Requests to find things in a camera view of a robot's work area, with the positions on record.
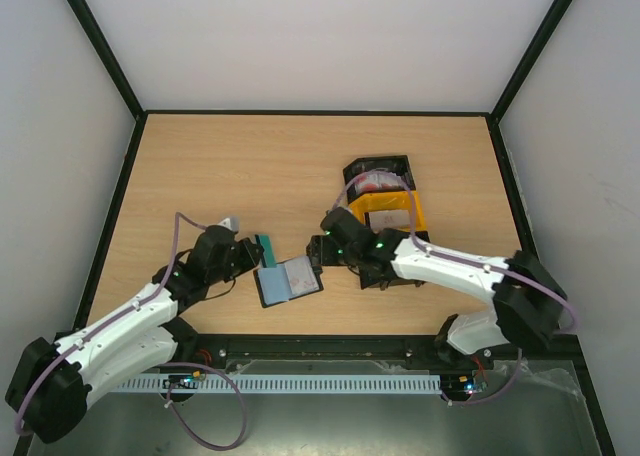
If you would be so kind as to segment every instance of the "white wall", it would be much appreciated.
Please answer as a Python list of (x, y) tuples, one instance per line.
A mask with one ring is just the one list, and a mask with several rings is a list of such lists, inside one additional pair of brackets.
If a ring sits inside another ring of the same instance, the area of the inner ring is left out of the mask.
[(0, 0), (0, 455), (22, 349), (68, 329), (133, 128), (65, 0)]
[(87, 0), (148, 109), (490, 111), (553, 0)]
[(575, 0), (503, 120), (617, 452), (638, 453), (639, 0)]

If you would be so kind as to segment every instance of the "wooden surface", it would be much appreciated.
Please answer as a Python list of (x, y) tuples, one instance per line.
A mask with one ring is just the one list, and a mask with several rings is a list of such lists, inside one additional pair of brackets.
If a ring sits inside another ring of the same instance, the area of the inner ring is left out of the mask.
[[(505, 256), (519, 247), (483, 118), (151, 115), (90, 321), (166, 265), (176, 211), (204, 224), (235, 214), (240, 236), (269, 234), (282, 261), (321, 233), (342, 168), (387, 154), (409, 156), (435, 244)], [(182, 225), (180, 248), (197, 234)], [(362, 291), (346, 268), (325, 268), (322, 281), (321, 293), (263, 309), (247, 274), (183, 317), (201, 333), (433, 334), (449, 315), (483, 307), (432, 284)]]

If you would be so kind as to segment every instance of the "purple cable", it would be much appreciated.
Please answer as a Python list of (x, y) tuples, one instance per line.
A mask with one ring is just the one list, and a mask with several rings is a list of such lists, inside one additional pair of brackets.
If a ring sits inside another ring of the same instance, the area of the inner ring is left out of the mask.
[[(153, 291), (153, 293), (151, 293), (146, 298), (143, 298), (140, 300), (140, 306), (156, 298), (164, 288), (165, 284), (167, 284), (167, 281), (169, 280), (169, 276), (171, 275), (173, 264), (175, 263), (176, 253), (178, 252), (178, 235), (180, 232), (180, 219), (184, 219), (187, 223), (191, 224), (192, 226), (195, 226), (198, 229), (204, 230), (206, 228), (206, 226), (196, 223), (195, 221), (188, 218), (184, 214), (180, 212), (176, 213), (175, 222), (173, 226), (173, 243), (171, 244), (171, 255), (169, 257), (169, 264), (167, 265), (167, 270), (164, 272), (164, 276), (162, 277), (160, 284)], [(127, 306), (125, 309), (123, 309), (119, 313), (114, 314), (112, 317), (103, 321), (101, 324), (96, 326), (88, 334), (80, 338), (82, 339), (82, 344), (85, 344), (91, 341), (91, 338), (93, 338), (100, 331), (104, 330), (107, 326), (110, 326), (111, 324), (115, 323), (122, 317), (134, 311), (134, 309), (135, 308), (133, 306)], [(33, 431), (26, 431), (22, 427), (22, 420), (24, 419), (24, 414), (27, 412), (27, 408), (29, 407), (29, 404), (31, 403), (33, 396), (36, 394), (36, 391), (38, 391), (40, 386), (42, 386), (42, 383), (44, 383), (45, 379), (47, 379), (47, 377), (53, 372), (53, 370), (56, 369), (60, 365), (60, 363), (62, 363), (62, 361), (67, 359), (71, 354), (73, 354), (78, 349), (79, 349), (79, 346), (73, 345), (69, 349), (67, 349), (65, 352), (63, 352), (60, 356), (54, 359), (49, 366), (47, 366), (47, 368), (40, 374), (40, 376), (38, 376), (38, 378), (31, 385), (31, 388), (29, 388), (29, 391), (27, 391), (27, 394), (22, 400), (22, 404), (18, 409), (18, 413), (16, 414), (16, 419), (13, 423), (13, 428), (18, 435), (28, 436), (30, 434), (33, 434)]]
[(206, 371), (208, 373), (215, 374), (217, 376), (220, 376), (222, 379), (224, 379), (229, 384), (229, 386), (231, 386), (231, 389), (233, 389), (233, 391), (238, 396), (238, 401), (240, 402), (240, 408), (242, 409), (242, 429), (240, 429), (240, 434), (238, 435), (236, 440), (233, 443), (229, 444), (228, 446), (218, 446), (217, 444), (209, 443), (208, 441), (205, 441), (200, 436), (198, 436), (189, 427), (186, 421), (182, 418), (182, 415), (176, 409), (176, 406), (173, 403), (173, 401), (171, 401), (171, 391), (175, 388), (176, 384), (172, 384), (171, 386), (169, 386), (165, 401), (167, 402), (167, 405), (168, 405), (167, 407), (176, 416), (176, 418), (178, 418), (178, 422), (180, 423), (180, 426), (182, 426), (182, 429), (184, 429), (185, 432), (189, 435), (189, 437), (199, 445), (204, 446), (205, 448), (210, 449), (212, 451), (228, 451), (230, 449), (237, 448), (238, 446), (240, 446), (240, 444), (242, 444), (242, 438), (244, 438), (244, 433), (247, 431), (247, 420), (248, 420), (247, 405), (245, 403), (244, 398), (242, 397), (242, 393), (240, 392), (240, 389), (238, 388), (236, 383), (234, 383), (231, 380), (229, 376), (224, 374), (222, 371), (218, 371), (217, 369), (213, 369), (209, 366), (205, 366), (204, 364), (198, 364), (198, 363), (165, 363), (165, 364), (158, 365), (158, 367), (160, 368), (184, 368), (184, 367), (196, 368), (202, 371)]
[[(407, 183), (404, 182), (404, 180), (398, 176), (395, 173), (391, 173), (389, 171), (383, 171), (383, 170), (379, 170), (379, 169), (374, 169), (371, 171), (366, 171), (364, 173), (360, 173), (359, 175), (357, 175), (356, 177), (354, 177), (353, 179), (351, 179), (351, 181), (349, 181), (345, 187), (342, 189), (342, 191), (340, 192), (340, 196), (338, 196), (338, 199), (336, 199), (335, 203), (333, 203), (333, 207), (331, 208), (332, 210), (336, 209), (338, 206), (340, 206), (340, 203), (342, 202), (342, 199), (345, 197), (345, 195), (347, 194), (347, 191), (349, 190), (349, 188), (351, 186), (353, 186), (355, 184), (355, 182), (362, 178), (365, 175), (370, 175), (370, 174), (384, 174), (385, 176), (392, 176), (396, 179), (396, 181), (398, 181), (398, 184), (407, 192), (407, 194), (409, 195), (409, 201), (411, 202), (411, 212), (409, 213), (409, 234), (411, 237), (411, 242), (414, 244), (414, 246), (418, 249), (420, 249), (421, 251), (428, 253), (431, 256), (440, 258), (440, 259), (445, 259), (447, 261), (452, 261), (454, 263), (458, 263), (458, 264), (464, 264), (467, 266), (471, 266), (473, 268), (480, 268), (480, 269), (484, 269), (485, 268), (485, 263), (481, 263), (479, 261), (472, 261), (460, 256), (455, 256), (452, 254), (447, 254), (447, 253), (443, 253), (441, 251), (437, 251), (437, 250), (431, 250), (431, 251), (427, 251), (427, 245), (423, 244), (420, 239), (418, 239), (418, 237), (416, 236), (416, 201), (415, 201), (415, 197), (413, 195), (413, 192), (411, 191), (411, 188), (409, 188), (409, 186), (407, 185)], [(532, 287), (533, 289), (540, 291), (541, 293), (545, 294), (546, 296), (549, 296), (551, 299), (553, 299), (554, 301), (556, 301), (557, 303), (559, 303), (566, 311), (567, 313), (569, 313), (569, 315), (571, 316), (571, 323), (565, 327), (565, 328), (561, 328), (555, 331), (556, 334), (565, 334), (565, 333), (570, 333), (571, 331), (573, 331), (577, 326), (578, 326), (578, 315), (575, 311), (575, 309), (573, 308), (573, 306), (571, 306), (564, 298), (562, 298), (560, 295), (556, 294), (554, 291), (551, 291), (549, 288), (547, 288), (546, 286), (543, 286), (542, 284), (538, 283), (537, 281), (528, 278), (526, 276), (523, 276), (522, 274), (516, 273), (515, 271), (511, 271), (509, 269), (504, 269), (504, 268), (500, 268), (497, 266), (493, 266), (493, 265), (489, 265), (489, 270), (490, 271), (494, 271), (496, 273), (500, 273), (503, 274), (504, 276), (507, 276), (509, 278), (515, 279), (517, 281), (520, 281), (521, 283), (526, 284), (527, 286)], [(507, 381), (507, 383), (500, 388), (500, 390), (498, 390), (496, 393), (492, 394), (491, 396), (488, 396), (487, 398), (483, 398), (483, 399), (479, 399), (476, 401), (460, 401), (460, 402), (454, 402), (452, 401), (451, 403), (456, 405), (456, 406), (470, 406), (470, 405), (474, 405), (474, 404), (480, 404), (480, 403), (484, 403), (484, 402), (489, 402), (489, 401), (493, 401), (496, 398), (498, 398), (499, 396), (503, 395), (511, 386), (513, 386), (513, 384), (515, 383), (518, 374), (520, 372), (520, 363), (522, 361), (522, 349), (518, 348), (518, 359), (516, 361), (516, 369), (514, 370), (513, 374), (511, 375), (511, 378), (509, 379), (509, 381)], [(446, 397), (446, 395), (444, 395), (443, 393), (443, 397), (445, 399), (445, 401), (449, 402), (449, 399)]]

